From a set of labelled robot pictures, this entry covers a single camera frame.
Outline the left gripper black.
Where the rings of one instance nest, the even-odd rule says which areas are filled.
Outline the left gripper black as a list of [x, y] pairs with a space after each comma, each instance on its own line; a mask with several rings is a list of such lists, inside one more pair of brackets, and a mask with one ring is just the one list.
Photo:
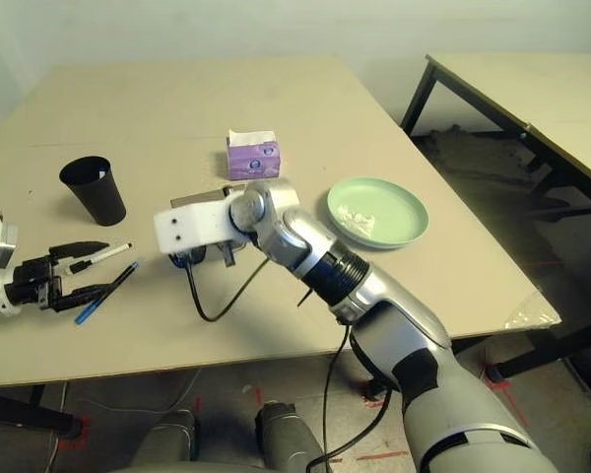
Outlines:
[[13, 271], [8, 300], [13, 305], [37, 304], [42, 309], [64, 311], [98, 301], [110, 284], [94, 284], [62, 295], [61, 278], [54, 273], [55, 262], [89, 256], [109, 247], [102, 241], [77, 241], [49, 248], [49, 255], [24, 261]]

